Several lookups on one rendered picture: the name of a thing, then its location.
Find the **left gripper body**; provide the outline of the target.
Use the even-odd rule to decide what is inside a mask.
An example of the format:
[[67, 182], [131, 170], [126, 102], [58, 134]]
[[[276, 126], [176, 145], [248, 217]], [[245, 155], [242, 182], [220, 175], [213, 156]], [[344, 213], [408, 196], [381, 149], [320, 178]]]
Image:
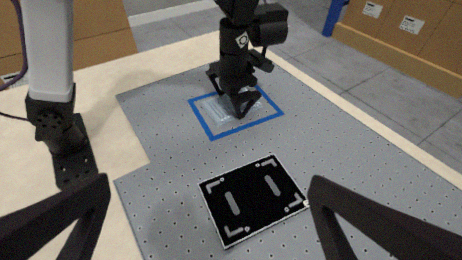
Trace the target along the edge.
[[238, 92], [243, 87], [257, 85], [258, 79], [253, 75], [254, 66], [265, 62], [272, 64], [273, 61], [265, 58], [255, 49], [247, 50], [242, 54], [228, 54], [219, 47], [219, 61], [210, 63], [209, 69], [219, 77], [220, 88], [235, 104], [238, 104], [254, 98], [250, 90]]

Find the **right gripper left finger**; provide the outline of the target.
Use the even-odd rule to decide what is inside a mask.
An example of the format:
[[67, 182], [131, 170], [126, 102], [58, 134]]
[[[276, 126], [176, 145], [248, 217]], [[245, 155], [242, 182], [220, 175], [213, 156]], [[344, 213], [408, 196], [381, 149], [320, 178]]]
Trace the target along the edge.
[[29, 260], [77, 219], [55, 260], [91, 260], [111, 201], [98, 173], [0, 217], [0, 260]]

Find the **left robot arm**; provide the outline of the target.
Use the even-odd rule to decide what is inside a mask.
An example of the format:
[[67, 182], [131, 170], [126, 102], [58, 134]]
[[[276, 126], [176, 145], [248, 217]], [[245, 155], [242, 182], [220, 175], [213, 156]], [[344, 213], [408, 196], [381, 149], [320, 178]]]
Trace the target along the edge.
[[[74, 113], [74, 0], [20, 1], [29, 68], [26, 116], [36, 127], [34, 139], [51, 154], [56, 187], [64, 190], [99, 173], [83, 118]], [[224, 53], [242, 54], [249, 41], [254, 48], [286, 41], [289, 11], [279, 3], [213, 1], [226, 15], [219, 21]]]

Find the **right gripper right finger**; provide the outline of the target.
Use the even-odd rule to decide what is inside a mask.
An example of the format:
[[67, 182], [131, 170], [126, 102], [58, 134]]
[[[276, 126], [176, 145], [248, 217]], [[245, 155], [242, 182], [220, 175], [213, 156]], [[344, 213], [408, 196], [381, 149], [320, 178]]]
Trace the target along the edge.
[[335, 213], [397, 260], [462, 260], [462, 235], [380, 204], [320, 175], [312, 176], [307, 200], [326, 260], [359, 260]]

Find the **blue tape square outline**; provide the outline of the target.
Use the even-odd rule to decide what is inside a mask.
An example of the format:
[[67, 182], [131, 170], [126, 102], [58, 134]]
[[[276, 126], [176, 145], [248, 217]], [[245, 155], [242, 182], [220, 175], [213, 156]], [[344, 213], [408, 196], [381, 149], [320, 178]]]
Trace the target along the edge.
[[204, 99], [204, 98], [207, 98], [207, 97], [210, 97], [210, 96], [213, 96], [213, 95], [217, 95], [218, 93], [215, 91], [215, 92], [212, 92], [212, 93], [209, 93], [209, 94], [205, 94], [205, 95], [202, 95], [202, 96], [199, 96], [199, 97], [195, 97], [195, 98], [192, 98], [192, 99], [189, 99], [187, 100], [190, 107], [192, 108], [194, 114], [196, 115], [198, 121], [200, 122], [201, 126], [203, 127], [205, 133], [207, 134], [209, 140], [212, 142], [214, 140], [217, 140], [217, 139], [220, 139], [222, 137], [225, 137], [225, 136], [228, 136], [228, 135], [231, 135], [233, 133], [236, 133], [236, 132], [239, 132], [241, 130], [244, 130], [244, 129], [247, 129], [249, 127], [252, 127], [252, 126], [255, 126], [255, 125], [258, 125], [260, 123], [263, 123], [263, 122], [266, 122], [268, 120], [271, 120], [271, 119], [274, 119], [276, 117], [279, 117], [279, 116], [282, 116], [282, 115], [285, 115], [285, 113], [270, 99], [270, 97], [258, 86], [254, 86], [261, 94], [262, 96], [270, 103], [270, 105], [278, 112], [278, 113], [275, 113], [275, 114], [272, 114], [270, 116], [267, 116], [267, 117], [264, 117], [264, 118], [261, 118], [259, 120], [256, 120], [256, 121], [253, 121], [253, 122], [250, 122], [248, 124], [245, 124], [245, 125], [242, 125], [242, 126], [239, 126], [237, 128], [234, 128], [234, 129], [231, 129], [231, 130], [228, 130], [226, 132], [223, 132], [223, 133], [220, 133], [220, 134], [217, 134], [217, 135], [213, 135], [211, 130], [209, 129], [208, 125], [206, 124], [205, 120], [203, 119], [202, 115], [200, 114], [199, 110], [197, 109], [196, 105], [194, 104], [194, 101], [197, 101], [197, 100], [200, 100], [200, 99]]

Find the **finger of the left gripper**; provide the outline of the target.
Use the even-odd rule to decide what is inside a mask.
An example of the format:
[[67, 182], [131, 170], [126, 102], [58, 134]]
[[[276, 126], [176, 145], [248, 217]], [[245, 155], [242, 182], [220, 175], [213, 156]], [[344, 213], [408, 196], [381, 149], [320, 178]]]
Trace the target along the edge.
[[214, 86], [216, 92], [218, 95], [224, 94], [225, 92], [223, 90], [220, 90], [215, 78], [218, 78], [218, 76], [212, 71], [212, 70], [206, 70], [206, 75], [208, 76], [209, 80], [211, 81], [212, 85]]
[[[251, 99], [249, 99], [249, 100], [243, 101], [243, 102], [241, 102], [241, 103], [235, 104], [235, 103], [230, 99], [230, 101], [231, 101], [231, 103], [232, 103], [232, 105], [233, 105], [233, 108], [234, 108], [234, 110], [235, 110], [235, 112], [236, 112], [236, 114], [237, 114], [238, 119], [244, 118], [245, 115], [247, 114], [247, 112], [249, 111], [249, 109], [261, 98], [261, 95], [262, 95], [262, 94], [261, 94], [258, 90], [254, 90], [254, 91], [251, 91], [251, 92], [254, 94], [254, 98], [251, 98]], [[246, 105], [244, 111], [241, 113], [240, 106], [241, 106], [243, 103], [247, 102], [247, 101], [248, 101], [248, 103], [247, 103], [247, 105]]]

